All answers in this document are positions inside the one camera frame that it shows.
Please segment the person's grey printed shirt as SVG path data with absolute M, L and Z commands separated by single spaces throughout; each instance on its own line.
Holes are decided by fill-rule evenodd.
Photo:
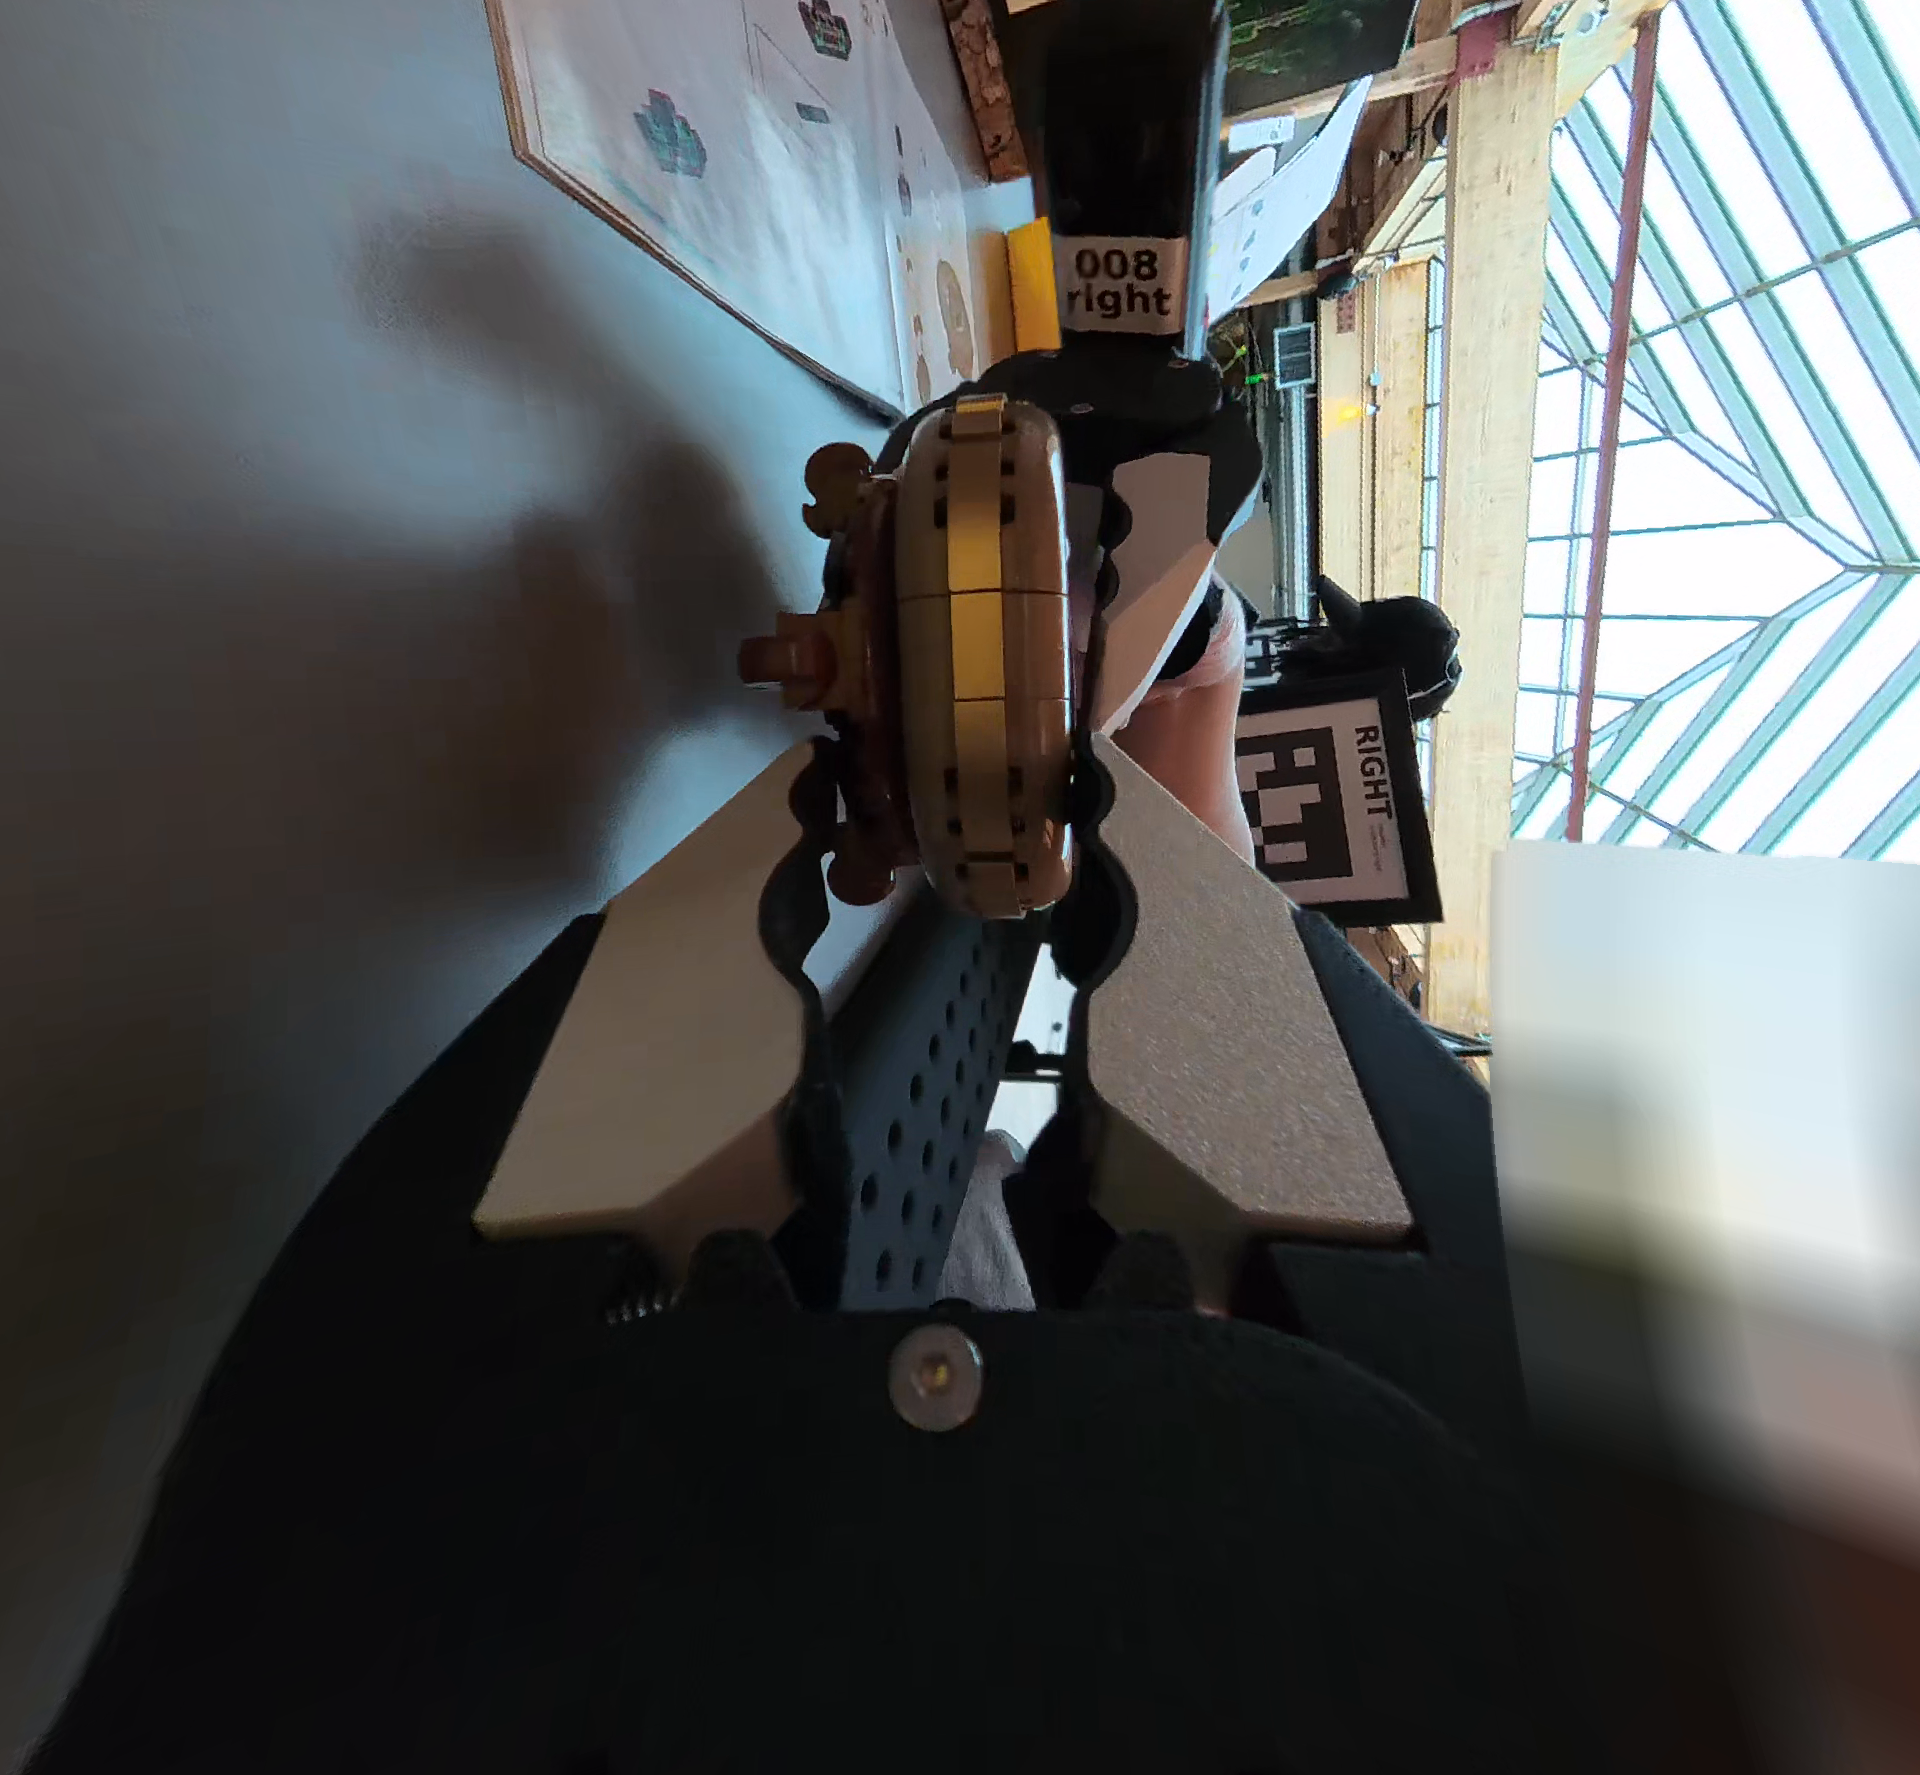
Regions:
M 941 1303 L 980 1311 L 1037 1307 L 1003 1199 L 1006 1181 L 1019 1173 L 1024 1157 L 1024 1147 L 1002 1129 L 985 1131 L 975 1145 L 938 1283 Z

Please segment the yellow plastic bin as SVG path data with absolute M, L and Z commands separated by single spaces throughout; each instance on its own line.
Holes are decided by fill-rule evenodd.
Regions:
M 1056 352 L 1061 342 L 1051 236 L 1046 218 L 1002 238 L 1015 352 Z

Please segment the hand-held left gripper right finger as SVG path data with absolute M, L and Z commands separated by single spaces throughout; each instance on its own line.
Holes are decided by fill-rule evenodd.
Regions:
M 1070 773 L 1067 1171 L 1188 1251 L 1386 1247 L 1413 1215 L 1294 907 L 1104 733 Z

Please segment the open instruction booklet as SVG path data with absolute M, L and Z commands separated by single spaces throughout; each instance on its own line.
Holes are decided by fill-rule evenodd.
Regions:
M 989 362 L 934 0 L 485 0 L 516 156 L 837 390 Z

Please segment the glass skylight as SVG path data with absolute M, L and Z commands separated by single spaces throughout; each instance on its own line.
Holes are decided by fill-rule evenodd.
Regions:
M 1915 0 L 1653 62 L 1580 835 L 1915 863 Z

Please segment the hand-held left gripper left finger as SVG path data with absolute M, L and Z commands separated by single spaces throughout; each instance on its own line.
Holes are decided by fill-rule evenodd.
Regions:
M 769 761 L 612 897 L 471 1211 L 487 1241 L 612 1235 L 663 1273 L 803 1203 L 789 1123 L 823 1023 L 837 793 L 820 739 Z

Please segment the black framed marker sign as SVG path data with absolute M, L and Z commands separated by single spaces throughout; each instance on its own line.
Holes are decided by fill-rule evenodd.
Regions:
M 1292 903 L 1342 927 L 1441 921 L 1397 669 L 1250 685 L 1233 757 L 1255 867 Z

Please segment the grey desk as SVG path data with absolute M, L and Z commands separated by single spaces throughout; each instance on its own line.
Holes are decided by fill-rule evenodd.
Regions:
M 3 0 L 3 1771 L 373 1121 L 781 747 L 869 412 L 512 152 L 484 0 Z

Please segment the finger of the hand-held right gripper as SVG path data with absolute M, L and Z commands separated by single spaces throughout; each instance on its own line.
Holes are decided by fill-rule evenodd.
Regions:
M 1111 474 L 1128 523 L 1111 553 L 1114 595 L 1098 607 L 1092 731 L 1111 735 L 1131 717 L 1209 585 L 1209 472 L 1202 452 L 1158 452 Z

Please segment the tan round brick pot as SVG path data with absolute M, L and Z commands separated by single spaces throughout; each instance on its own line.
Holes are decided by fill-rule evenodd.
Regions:
M 822 599 L 744 639 L 735 671 L 827 725 L 832 897 L 872 907 L 915 869 L 984 921 L 1054 907 L 1073 879 L 1077 687 L 1054 420 L 962 392 L 898 466 L 829 444 L 803 486 Z

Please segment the person's right forearm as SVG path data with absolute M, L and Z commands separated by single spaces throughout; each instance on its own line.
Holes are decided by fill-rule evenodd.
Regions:
M 1252 865 L 1255 843 L 1235 777 L 1245 629 L 1241 597 L 1211 575 L 1116 743 Z

